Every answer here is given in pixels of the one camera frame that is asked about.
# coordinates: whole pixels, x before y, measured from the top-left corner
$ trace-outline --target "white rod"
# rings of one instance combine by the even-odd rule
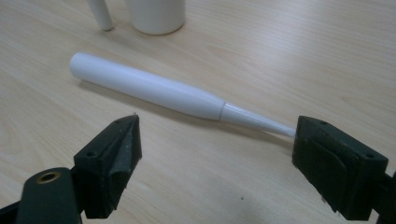
[[[225,121],[288,137],[295,135],[294,129],[231,105],[210,92],[91,54],[75,54],[70,61],[70,71],[75,77],[197,118]]]
[[[110,18],[110,13],[108,13],[105,0],[88,0],[88,5],[99,27],[104,31],[111,30],[113,21]]]

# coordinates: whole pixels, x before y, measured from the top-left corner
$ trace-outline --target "black clamp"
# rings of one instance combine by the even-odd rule
[[[53,168],[30,177],[21,200],[0,210],[0,223],[81,223],[107,218],[142,158],[139,117],[117,119],[75,157],[75,166]]]
[[[385,174],[388,158],[331,124],[299,117],[293,164],[330,205],[347,220],[396,223],[396,173]]]

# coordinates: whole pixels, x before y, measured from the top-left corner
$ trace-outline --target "screw hole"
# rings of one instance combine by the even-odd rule
[[[88,152],[87,156],[88,157],[95,157],[96,156],[96,152]]]
[[[37,184],[48,184],[49,182],[52,182],[59,178],[59,176],[61,176],[61,173],[59,172],[49,172],[41,175],[36,182]]]

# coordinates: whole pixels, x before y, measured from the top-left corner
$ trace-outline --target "wood grain surface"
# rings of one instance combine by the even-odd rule
[[[143,159],[109,219],[84,223],[349,223],[291,164],[292,139],[202,120],[74,78],[79,51],[177,79],[295,127],[324,119],[396,170],[394,0],[187,0],[186,22],[144,35],[107,1],[0,1],[0,207],[24,181],[136,112]],[[375,223],[372,213],[369,223]]]

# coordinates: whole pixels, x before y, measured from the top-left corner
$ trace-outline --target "white handle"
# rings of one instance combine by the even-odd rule
[[[91,54],[75,54],[70,70],[75,77],[197,118],[221,120],[289,137],[295,135],[294,129],[228,104],[207,91]]]
[[[108,13],[105,0],[88,0],[88,5],[99,27],[104,31],[111,30],[113,22],[111,21],[110,13]]]
[[[202,119],[219,120],[224,100],[201,89],[87,53],[70,61],[75,77]]]

